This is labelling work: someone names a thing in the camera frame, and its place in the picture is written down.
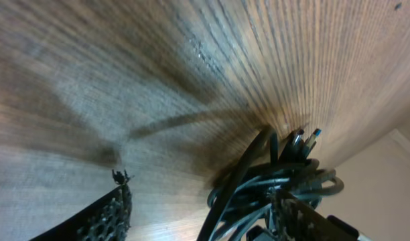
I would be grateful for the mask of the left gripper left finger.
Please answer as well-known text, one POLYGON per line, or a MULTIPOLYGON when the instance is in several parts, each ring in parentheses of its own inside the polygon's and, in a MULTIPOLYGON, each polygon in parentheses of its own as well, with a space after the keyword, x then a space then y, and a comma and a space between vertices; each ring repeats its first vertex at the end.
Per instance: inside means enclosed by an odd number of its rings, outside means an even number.
POLYGON ((126 171, 113 170, 112 176, 116 188, 33 240, 125 240, 133 207, 131 178, 126 171))

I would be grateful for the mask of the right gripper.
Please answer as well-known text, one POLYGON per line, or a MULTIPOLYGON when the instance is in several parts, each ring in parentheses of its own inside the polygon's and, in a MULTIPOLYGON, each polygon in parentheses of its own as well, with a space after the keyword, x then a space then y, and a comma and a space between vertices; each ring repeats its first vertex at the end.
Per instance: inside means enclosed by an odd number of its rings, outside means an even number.
POLYGON ((372 241, 370 237, 368 237, 366 234, 361 232, 360 230, 354 228, 350 224, 346 223, 345 221, 337 218, 336 216, 329 215, 326 218, 330 223, 341 229, 343 232, 348 234, 349 236, 353 237, 356 239, 356 241, 372 241))

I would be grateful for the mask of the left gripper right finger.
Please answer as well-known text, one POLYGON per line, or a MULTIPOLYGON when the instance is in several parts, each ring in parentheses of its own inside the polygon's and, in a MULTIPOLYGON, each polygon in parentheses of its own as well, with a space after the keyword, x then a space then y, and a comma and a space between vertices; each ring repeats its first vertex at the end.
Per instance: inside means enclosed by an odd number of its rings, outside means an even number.
POLYGON ((289 192, 278 189, 273 199, 276 240, 293 241, 355 241, 330 223, 311 206, 289 192))

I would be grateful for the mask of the black USB cable blue plug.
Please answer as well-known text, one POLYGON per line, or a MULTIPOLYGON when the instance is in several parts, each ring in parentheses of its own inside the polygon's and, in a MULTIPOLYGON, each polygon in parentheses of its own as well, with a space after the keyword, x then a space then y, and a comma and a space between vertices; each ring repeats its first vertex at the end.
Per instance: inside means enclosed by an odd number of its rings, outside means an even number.
POLYGON ((210 211, 199 240, 276 240, 273 199, 278 189, 289 192, 315 211, 323 198, 344 189, 335 169, 321 169, 308 155, 320 130, 302 139, 293 131, 282 150, 275 130, 265 127, 241 158, 218 175, 208 195, 210 211))

